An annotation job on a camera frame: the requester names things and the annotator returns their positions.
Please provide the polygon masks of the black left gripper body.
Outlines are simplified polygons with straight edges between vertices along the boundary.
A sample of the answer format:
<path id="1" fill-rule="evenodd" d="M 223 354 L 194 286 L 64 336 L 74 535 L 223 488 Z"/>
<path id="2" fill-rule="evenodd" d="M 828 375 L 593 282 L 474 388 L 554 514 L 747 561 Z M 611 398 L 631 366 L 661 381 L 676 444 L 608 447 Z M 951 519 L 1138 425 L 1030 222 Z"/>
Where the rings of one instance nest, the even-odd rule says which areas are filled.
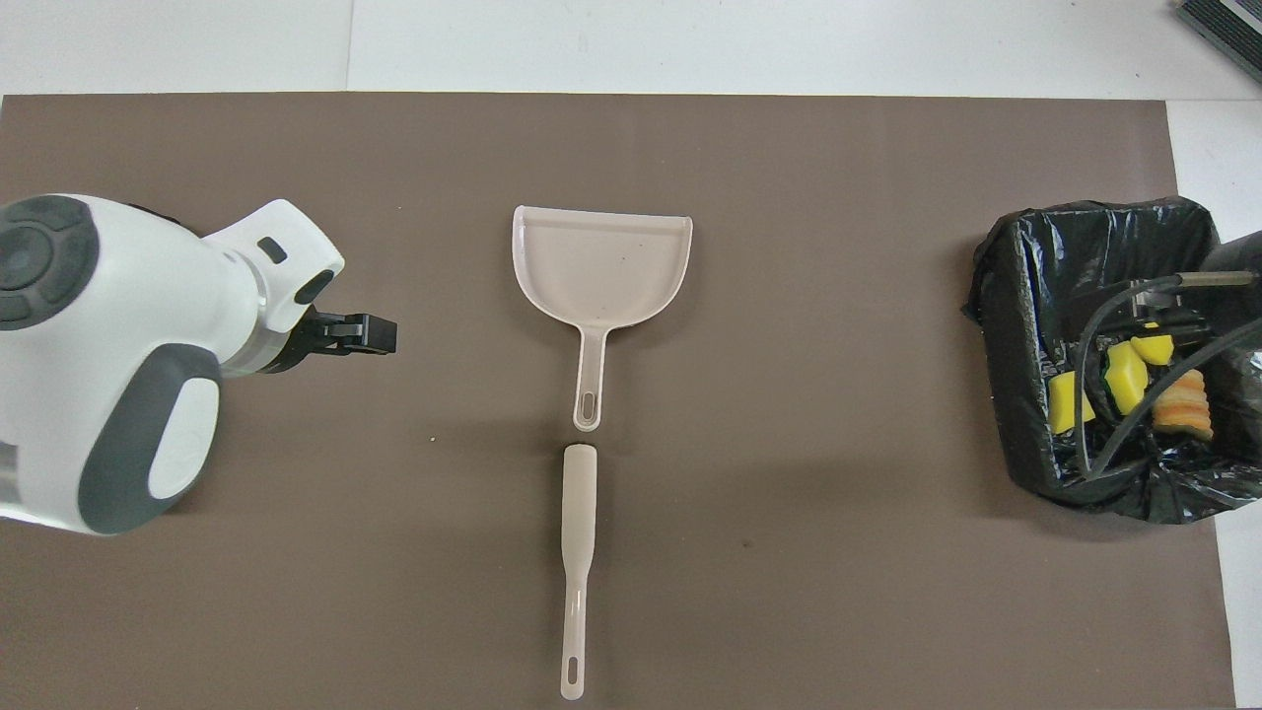
<path id="1" fill-rule="evenodd" d="M 329 343 L 329 335 L 327 335 L 327 328 L 332 320 L 329 320 L 329 314 L 319 311 L 317 309 L 307 309 L 302 318 L 298 319 L 297 327 L 294 327 L 286 340 L 280 347 L 280 351 L 273 359 L 268 361 L 265 367 L 257 370 L 257 375 L 279 375 L 302 364 L 302 361 L 307 356 L 316 354 L 327 349 Z"/>

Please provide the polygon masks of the dark grey ribbed object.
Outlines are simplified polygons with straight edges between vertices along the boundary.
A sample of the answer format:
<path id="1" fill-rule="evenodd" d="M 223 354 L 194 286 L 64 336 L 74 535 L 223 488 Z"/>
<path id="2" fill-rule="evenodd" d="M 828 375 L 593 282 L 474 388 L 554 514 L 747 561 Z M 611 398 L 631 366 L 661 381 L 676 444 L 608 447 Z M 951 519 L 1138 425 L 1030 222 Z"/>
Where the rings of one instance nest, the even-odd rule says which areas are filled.
<path id="1" fill-rule="evenodd" d="M 1262 84 L 1262 0 L 1177 0 L 1175 13 Z"/>

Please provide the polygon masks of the brown table mat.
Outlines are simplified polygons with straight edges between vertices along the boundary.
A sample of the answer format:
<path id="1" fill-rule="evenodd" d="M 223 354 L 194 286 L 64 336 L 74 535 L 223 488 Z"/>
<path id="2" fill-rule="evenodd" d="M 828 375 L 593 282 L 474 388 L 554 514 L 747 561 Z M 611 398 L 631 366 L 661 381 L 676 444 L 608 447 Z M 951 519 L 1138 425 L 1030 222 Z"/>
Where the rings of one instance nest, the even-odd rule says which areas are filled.
<path id="1" fill-rule="evenodd" d="M 1177 189 L 1161 101 L 8 96 L 0 203 L 290 199 L 398 352 L 226 382 L 135 532 L 1 522 L 0 710 L 562 707 L 578 337 L 517 206 L 694 221 L 604 359 L 582 709 L 1228 706 L 1213 523 L 1013 486 L 960 310 L 1001 216 Z"/>

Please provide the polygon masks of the beige brush black bristles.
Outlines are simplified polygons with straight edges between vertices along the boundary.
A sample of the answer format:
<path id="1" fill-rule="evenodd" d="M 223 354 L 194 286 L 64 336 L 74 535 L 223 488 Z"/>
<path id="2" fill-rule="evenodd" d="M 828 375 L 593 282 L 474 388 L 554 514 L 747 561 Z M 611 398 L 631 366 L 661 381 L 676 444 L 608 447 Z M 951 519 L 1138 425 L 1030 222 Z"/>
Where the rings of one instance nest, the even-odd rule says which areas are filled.
<path id="1" fill-rule="evenodd" d="M 588 575 L 596 545 L 596 448 L 573 444 L 564 450 L 562 472 L 560 552 L 565 575 L 560 695 L 586 694 L 586 626 Z"/>

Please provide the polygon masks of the yellow sponge piece green-backed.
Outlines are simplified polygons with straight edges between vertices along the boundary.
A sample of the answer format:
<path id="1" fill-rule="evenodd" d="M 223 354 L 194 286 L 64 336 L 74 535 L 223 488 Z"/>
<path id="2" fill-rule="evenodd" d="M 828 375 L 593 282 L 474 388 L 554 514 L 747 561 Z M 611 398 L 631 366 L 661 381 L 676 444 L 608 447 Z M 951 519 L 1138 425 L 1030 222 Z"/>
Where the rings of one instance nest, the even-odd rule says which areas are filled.
<path id="1" fill-rule="evenodd" d="M 1148 363 L 1129 340 L 1107 351 L 1104 381 L 1121 415 L 1133 412 L 1148 391 Z"/>

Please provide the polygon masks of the beige orange striped foam chunk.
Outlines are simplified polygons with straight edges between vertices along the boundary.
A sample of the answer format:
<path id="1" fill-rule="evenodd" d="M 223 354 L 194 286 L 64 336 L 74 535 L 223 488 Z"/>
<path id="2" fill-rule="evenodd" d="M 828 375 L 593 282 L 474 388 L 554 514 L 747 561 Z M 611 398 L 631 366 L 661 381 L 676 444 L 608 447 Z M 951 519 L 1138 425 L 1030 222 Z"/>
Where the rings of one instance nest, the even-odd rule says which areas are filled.
<path id="1" fill-rule="evenodd" d="M 1200 370 L 1189 370 L 1159 395 L 1153 404 L 1153 431 L 1213 441 L 1212 404 Z"/>

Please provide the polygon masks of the beige plastic dustpan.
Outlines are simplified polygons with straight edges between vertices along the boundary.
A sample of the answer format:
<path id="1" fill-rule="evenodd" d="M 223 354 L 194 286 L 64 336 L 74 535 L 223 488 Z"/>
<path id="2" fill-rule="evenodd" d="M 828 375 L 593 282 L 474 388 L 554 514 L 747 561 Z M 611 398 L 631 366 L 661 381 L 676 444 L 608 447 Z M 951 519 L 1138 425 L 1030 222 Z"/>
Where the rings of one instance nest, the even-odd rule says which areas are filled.
<path id="1" fill-rule="evenodd" d="M 616 329 L 666 309 L 692 252 L 687 216 L 608 214 L 517 206 L 511 219 L 514 272 L 524 296 L 581 333 L 572 422 L 602 422 L 604 349 Z"/>

